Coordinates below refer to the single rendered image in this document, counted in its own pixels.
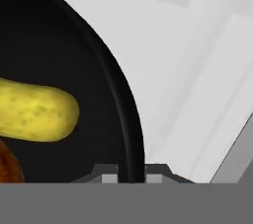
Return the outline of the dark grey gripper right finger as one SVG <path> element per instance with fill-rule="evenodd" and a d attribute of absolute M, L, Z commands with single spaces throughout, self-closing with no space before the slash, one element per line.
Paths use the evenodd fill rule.
<path fill-rule="evenodd" d="M 146 164 L 145 182 L 147 184 L 179 183 L 191 184 L 192 181 L 174 174 L 167 164 Z"/>

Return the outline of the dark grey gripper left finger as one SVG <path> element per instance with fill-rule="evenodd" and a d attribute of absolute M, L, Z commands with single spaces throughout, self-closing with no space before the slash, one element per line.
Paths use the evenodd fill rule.
<path fill-rule="evenodd" d="M 118 182 L 119 168 L 114 164 L 97 164 L 93 171 L 78 180 L 76 183 L 87 184 L 116 184 Z"/>

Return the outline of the black bowl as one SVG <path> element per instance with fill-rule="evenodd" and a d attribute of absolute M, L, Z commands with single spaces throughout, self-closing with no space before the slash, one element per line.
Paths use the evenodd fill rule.
<path fill-rule="evenodd" d="M 9 138 L 29 183 L 71 183 L 95 168 L 144 180 L 143 136 L 127 79 L 107 46 L 64 0 L 0 0 L 0 77 L 56 87 L 78 102 L 56 143 Z"/>

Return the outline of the yellow-green cucumber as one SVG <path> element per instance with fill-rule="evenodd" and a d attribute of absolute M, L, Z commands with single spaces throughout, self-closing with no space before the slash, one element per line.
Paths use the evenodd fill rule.
<path fill-rule="evenodd" d="M 56 142 L 77 125 L 75 98 L 57 88 L 0 78 L 0 136 Z"/>

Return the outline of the brown chicken drumstick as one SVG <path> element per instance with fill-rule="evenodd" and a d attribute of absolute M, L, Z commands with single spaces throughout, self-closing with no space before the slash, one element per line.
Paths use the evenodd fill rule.
<path fill-rule="evenodd" d="M 23 183 L 24 181 L 24 173 L 17 157 L 0 139 L 0 183 Z"/>

